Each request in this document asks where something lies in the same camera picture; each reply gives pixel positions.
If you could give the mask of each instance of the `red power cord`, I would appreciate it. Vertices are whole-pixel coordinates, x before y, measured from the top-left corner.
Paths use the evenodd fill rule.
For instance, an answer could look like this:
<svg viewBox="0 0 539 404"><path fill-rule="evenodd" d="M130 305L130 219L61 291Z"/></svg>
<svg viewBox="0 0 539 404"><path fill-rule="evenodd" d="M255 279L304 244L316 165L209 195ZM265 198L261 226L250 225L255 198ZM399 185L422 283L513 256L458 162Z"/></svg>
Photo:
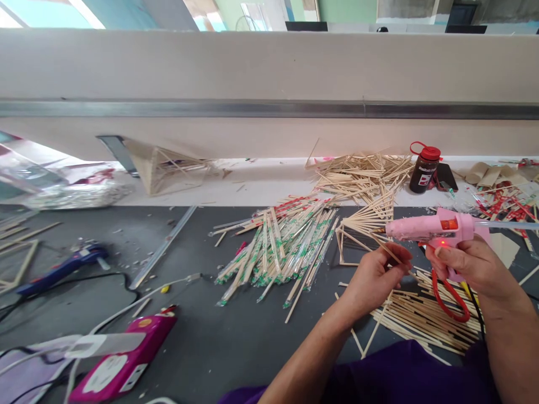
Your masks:
<svg viewBox="0 0 539 404"><path fill-rule="evenodd" d="M430 244L423 244L419 243L419 245L425 245L427 247L432 248L434 251L435 248L431 246ZM449 293L451 293L452 297L456 300L457 304L462 308L464 311L463 315L458 315L454 311L450 310L449 307L447 307L444 303L444 301L440 297L440 293L438 291L438 275L436 274L436 271L432 270L432 289L434 291L434 297L436 298L436 301L438 302L439 306L442 308L445 314L447 314L449 317L451 317L453 320L458 321L459 323L466 323L470 319L470 310L468 309L468 306L466 303L464 303L464 300L459 296L459 294L456 292L455 288L451 286L451 284L448 281L443 281L444 286L447 289Z"/></svg>

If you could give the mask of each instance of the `dark bottle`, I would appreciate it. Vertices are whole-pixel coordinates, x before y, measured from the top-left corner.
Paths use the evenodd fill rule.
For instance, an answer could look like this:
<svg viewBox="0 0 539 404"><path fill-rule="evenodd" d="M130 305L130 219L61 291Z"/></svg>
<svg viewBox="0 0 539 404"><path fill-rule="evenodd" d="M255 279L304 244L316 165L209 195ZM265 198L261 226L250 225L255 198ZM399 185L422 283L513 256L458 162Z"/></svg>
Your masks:
<svg viewBox="0 0 539 404"><path fill-rule="evenodd" d="M414 172L412 173L412 179L410 180L410 191L416 194L424 193L428 184L432 180L432 176L438 167L440 162L440 150L436 147L425 146L421 142L414 142L410 145L410 151L414 154L417 154L412 150L412 145L418 143L423 146L423 150L419 153L417 157L417 162L415 163Z"/></svg>

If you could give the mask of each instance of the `red lid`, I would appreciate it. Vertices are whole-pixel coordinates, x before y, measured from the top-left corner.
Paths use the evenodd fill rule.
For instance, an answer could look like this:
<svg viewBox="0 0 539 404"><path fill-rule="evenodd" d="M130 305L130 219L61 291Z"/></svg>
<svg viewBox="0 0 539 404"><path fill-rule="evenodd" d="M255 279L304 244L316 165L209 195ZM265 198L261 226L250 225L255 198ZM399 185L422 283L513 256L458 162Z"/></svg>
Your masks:
<svg viewBox="0 0 539 404"><path fill-rule="evenodd" d="M423 150L421 150L421 153L416 153L412 150L412 146L414 144L420 144L423 146ZM427 146L424 143L421 143L420 141L415 141L410 145L410 151L413 154L419 154L419 156L425 160L439 160L441 151L439 148L433 147L433 146Z"/></svg>

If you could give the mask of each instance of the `green wall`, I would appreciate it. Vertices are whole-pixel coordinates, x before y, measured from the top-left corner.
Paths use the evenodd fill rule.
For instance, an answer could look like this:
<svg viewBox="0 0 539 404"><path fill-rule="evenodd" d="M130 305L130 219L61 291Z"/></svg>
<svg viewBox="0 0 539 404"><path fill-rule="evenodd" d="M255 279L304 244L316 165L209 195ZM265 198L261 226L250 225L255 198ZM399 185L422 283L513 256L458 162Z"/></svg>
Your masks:
<svg viewBox="0 0 539 404"><path fill-rule="evenodd" d="M325 22L376 23L377 0L318 0L320 20Z"/></svg>
<svg viewBox="0 0 539 404"><path fill-rule="evenodd" d="M228 31L235 31L238 19L243 17L243 11L241 10L240 4L264 3L264 0L215 0L215 3L219 8L221 18L225 22ZM290 3L292 4L294 19L296 21L305 21L302 0L290 0ZM240 22L240 27L246 27L245 19L242 19L242 22Z"/></svg>

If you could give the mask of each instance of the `pink power strip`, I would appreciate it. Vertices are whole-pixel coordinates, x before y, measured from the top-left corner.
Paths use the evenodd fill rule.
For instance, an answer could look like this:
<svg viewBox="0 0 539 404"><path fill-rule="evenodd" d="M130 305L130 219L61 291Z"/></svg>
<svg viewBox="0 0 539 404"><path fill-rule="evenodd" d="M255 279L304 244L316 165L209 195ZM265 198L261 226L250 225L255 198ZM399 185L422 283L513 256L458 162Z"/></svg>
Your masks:
<svg viewBox="0 0 539 404"><path fill-rule="evenodd" d="M113 400L131 391L142 373L155 358L159 347L176 323L176 317L153 315L129 324L126 333L145 333L133 351L107 355L69 396L70 402Z"/></svg>

